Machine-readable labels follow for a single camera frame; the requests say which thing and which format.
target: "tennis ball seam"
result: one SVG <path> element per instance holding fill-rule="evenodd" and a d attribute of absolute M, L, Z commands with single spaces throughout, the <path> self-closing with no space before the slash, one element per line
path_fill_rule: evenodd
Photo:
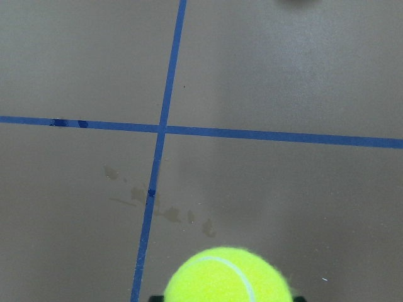
<path fill-rule="evenodd" d="M 239 267 L 237 267 L 235 264 L 233 264 L 231 261 L 229 261 L 227 259 L 224 259 L 224 258 L 221 258 L 221 257 L 215 257 L 215 256 L 205 256 L 205 257 L 202 257 L 200 259 L 194 260 L 193 262 L 189 263 L 187 266 L 184 266 L 183 268 L 187 268 L 189 266 L 197 264 L 198 262 L 202 262 L 202 261 L 206 261 L 206 260 L 218 261 L 218 262 L 226 265 L 230 269 L 232 269 L 240 277 L 242 283 L 245 285 L 247 295 L 249 296 L 249 301 L 250 302 L 256 302 L 254 291 L 253 291 L 253 288 L 252 288 L 252 284 L 249 282 L 249 280 L 247 279 L 246 275 L 242 272 L 242 270 Z"/>

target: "gray floor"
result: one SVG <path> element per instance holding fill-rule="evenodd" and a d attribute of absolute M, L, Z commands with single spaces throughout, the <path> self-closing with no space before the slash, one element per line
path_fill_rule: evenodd
<path fill-rule="evenodd" d="M 0 115 L 158 124 L 177 1 L 3 1 Z M 403 2 L 188 1 L 169 125 L 403 138 Z M 129 301 L 156 134 L 0 124 L 0 300 Z M 247 247 L 403 297 L 402 150 L 167 135 L 141 301 Z"/>

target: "yellow-green tennis ball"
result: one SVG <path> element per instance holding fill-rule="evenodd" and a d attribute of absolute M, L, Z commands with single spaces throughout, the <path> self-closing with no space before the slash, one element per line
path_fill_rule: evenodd
<path fill-rule="evenodd" d="M 164 302 L 292 302 L 292 295 L 283 276 L 259 256 L 216 247 L 175 272 Z"/>

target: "horizontal blue line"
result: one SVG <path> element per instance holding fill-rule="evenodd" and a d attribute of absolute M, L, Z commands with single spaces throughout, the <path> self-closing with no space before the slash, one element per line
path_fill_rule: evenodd
<path fill-rule="evenodd" d="M 26 118 L 22 116 L 0 116 L 0 123 L 152 133 L 157 133 L 159 128 L 158 125 L 148 124 L 114 123 L 110 121 L 63 120 L 60 118 Z"/>
<path fill-rule="evenodd" d="M 403 148 L 403 140 L 377 137 L 347 137 L 342 135 L 270 132 L 253 130 L 232 130 L 218 128 L 199 128 L 168 126 L 168 134 L 198 135 L 203 137 L 243 138 L 250 140 L 272 140 L 278 142 L 322 143 L 327 145 L 345 145 L 376 148 Z"/>
<path fill-rule="evenodd" d="M 151 133 L 157 133 L 159 129 L 159 125 L 114 123 L 108 121 L 26 118 L 19 116 L 0 116 L 0 123 L 62 126 L 71 128 L 90 128 Z M 166 133 L 178 135 L 196 135 L 202 137 L 243 138 L 249 140 L 272 140 L 278 142 L 320 143 L 326 145 L 403 149 L 403 140 L 397 138 L 348 137 L 343 135 L 271 132 L 185 126 L 167 126 Z"/>

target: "concrete floor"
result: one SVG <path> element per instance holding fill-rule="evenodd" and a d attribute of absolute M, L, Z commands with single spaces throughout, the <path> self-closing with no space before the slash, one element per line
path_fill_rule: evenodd
<path fill-rule="evenodd" d="M 0 116 L 158 125 L 177 0 L 2 1 Z M 168 125 L 403 139 L 402 1 L 192 1 Z M 157 133 L 0 123 L 0 300 L 130 301 Z M 167 134 L 140 301 L 246 247 L 403 297 L 403 150 Z"/>

